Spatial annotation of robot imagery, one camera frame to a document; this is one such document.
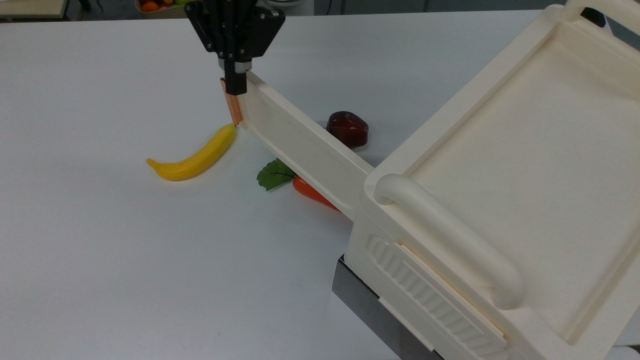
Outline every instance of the black metal base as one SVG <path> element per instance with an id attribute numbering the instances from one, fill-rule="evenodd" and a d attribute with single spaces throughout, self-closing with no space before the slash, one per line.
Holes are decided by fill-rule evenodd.
<path id="1" fill-rule="evenodd" d="M 332 290 L 400 359 L 442 360 L 380 304 L 380 297 L 349 269 L 344 256 L 335 267 Z"/>

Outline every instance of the orange carrot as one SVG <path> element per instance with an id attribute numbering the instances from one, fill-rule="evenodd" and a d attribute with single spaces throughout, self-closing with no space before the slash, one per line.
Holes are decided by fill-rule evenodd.
<path id="1" fill-rule="evenodd" d="M 311 185 L 309 185 L 309 183 L 306 182 L 300 176 L 296 176 L 296 178 L 293 179 L 293 188 L 296 189 L 296 191 L 298 191 L 302 195 L 308 197 L 309 199 L 318 201 L 321 204 L 327 205 L 328 207 L 334 210 L 338 210 L 338 208 L 333 206 L 333 204 L 329 202 L 329 200 L 327 200 L 324 196 L 322 196 L 319 192 L 317 192 L 316 189 L 311 187 Z"/>

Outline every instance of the robotic arm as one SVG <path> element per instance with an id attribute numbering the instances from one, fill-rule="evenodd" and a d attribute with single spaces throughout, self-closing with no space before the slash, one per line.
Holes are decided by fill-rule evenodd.
<path id="1" fill-rule="evenodd" d="M 227 93 L 246 93 L 252 59 L 267 50 L 284 23 L 284 13 L 262 0 L 192 1 L 184 11 L 205 49 L 218 55 Z"/>

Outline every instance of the plastic fruit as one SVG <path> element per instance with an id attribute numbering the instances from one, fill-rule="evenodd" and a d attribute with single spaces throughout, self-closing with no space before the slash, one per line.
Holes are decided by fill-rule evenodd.
<path id="1" fill-rule="evenodd" d="M 348 111 L 332 113 L 326 130 L 350 149 L 365 145 L 369 139 L 369 125 Z"/>
<path id="2" fill-rule="evenodd" d="M 225 125 L 209 140 L 207 145 L 191 157 L 179 163 L 158 163 L 153 159 L 147 159 L 147 164 L 152 167 L 159 177 L 165 180 L 181 181 L 196 177 L 220 159 L 231 146 L 236 137 L 236 125 Z"/>
<path id="3" fill-rule="evenodd" d="M 143 4 L 141 9 L 143 12 L 148 13 L 160 10 L 160 6 L 153 1 L 149 1 L 148 3 Z"/>
<path id="4" fill-rule="evenodd" d="M 334 210 L 338 210 L 338 208 L 336 208 L 331 202 L 329 202 L 329 200 L 327 200 L 324 196 L 322 196 L 322 194 L 320 194 L 316 189 L 314 189 L 311 185 L 309 185 L 309 183 L 306 182 L 300 176 L 296 176 L 296 178 L 293 179 L 293 188 L 296 189 L 297 192 L 301 193 L 302 195 L 312 200 L 315 200 L 321 204 L 327 205 L 328 207 Z"/>

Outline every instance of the green leaf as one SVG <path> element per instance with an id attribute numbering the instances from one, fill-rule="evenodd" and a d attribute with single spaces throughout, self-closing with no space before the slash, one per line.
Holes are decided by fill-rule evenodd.
<path id="1" fill-rule="evenodd" d="M 293 181 L 294 177 L 296 177 L 296 173 L 285 165 L 282 160 L 276 159 L 262 168 L 256 180 L 258 180 L 258 185 L 269 191 Z"/>

